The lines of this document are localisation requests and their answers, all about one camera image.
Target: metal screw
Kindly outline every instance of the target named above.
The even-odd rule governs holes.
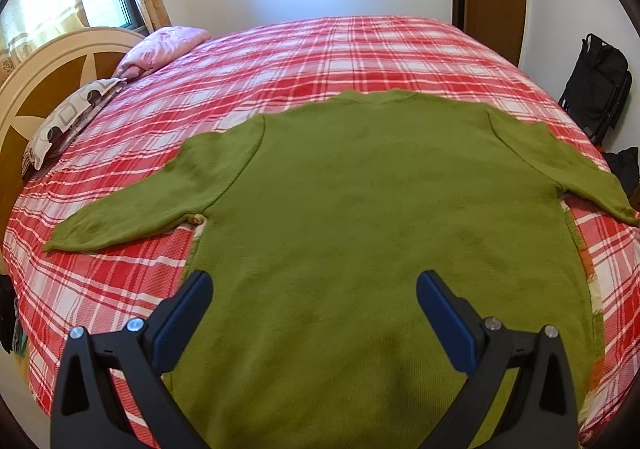
[[[82,326],[76,326],[74,328],[71,328],[71,331],[69,332],[69,337],[71,337],[72,339],[79,339],[83,335],[84,335],[84,328],[82,328]]]
[[[548,324],[545,326],[545,335],[550,339],[555,339],[559,336],[559,334],[560,332],[558,331],[558,328],[553,326],[553,324]]]
[[[502,328],[502,321],[500,321],[497,317],[487,317],[484,320],[484,326],[489,331],[497,332],[500,328]]]
[[[145,326],[145,321],[143,321],[140,317],[136,317],[131,319],[127,323],[127,330],[130,332],[139,332]]]

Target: red plaid bedspread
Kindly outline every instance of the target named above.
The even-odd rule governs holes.
[[[25,187],[4,238],[21,320],[31,341],[30,385],[50,411],[66,333],[148,317],[177,289],[193,230],[98,254],[42,253],[52,228],[87,203],[160,169],[196,133],[225,130],[344,90],[404,88],[483,101],[542,120],[601,168],[601,155],[543,90],[457,29],[411,17],[322,18],[252,29],[197,47],[128,86],[41,180]],[[616,412],[640,365],[638,233],[577,198],[567,200],[593,258],[606,358],[583,440]],[[594,306],[600,306],[594,300]],[[122,389],[122,379],[116,379]],[[145,424],[130,397],[126,410]]]

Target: green sweater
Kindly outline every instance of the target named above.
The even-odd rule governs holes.
[[[162,171],[57,226],[46,250],[103,249],[203,214],[188,269],[212,275],[215,298],[166,381],[207,442],[415,449],[465,380],[418,307],[425,269],[483,317],[557,325],[582,404],[602,318],[564,191],[638,224],[614,176],[544,124],[346,92],[186,140]]]

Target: black backpack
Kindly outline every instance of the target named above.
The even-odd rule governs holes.
[[[620,50],[597,35],[582,40],[582,50],[559,104],[594,145],[616,127],[631,89],[629,64]]]

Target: headboard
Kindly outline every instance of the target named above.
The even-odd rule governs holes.
[[[43,120],[86,83],[109,79],[142,41],[121,28],[85,28],[63,35],[20,64],[0,87],[0,246],[22,190],[22,153]],[[0,252],[0,273],[8,273]]]

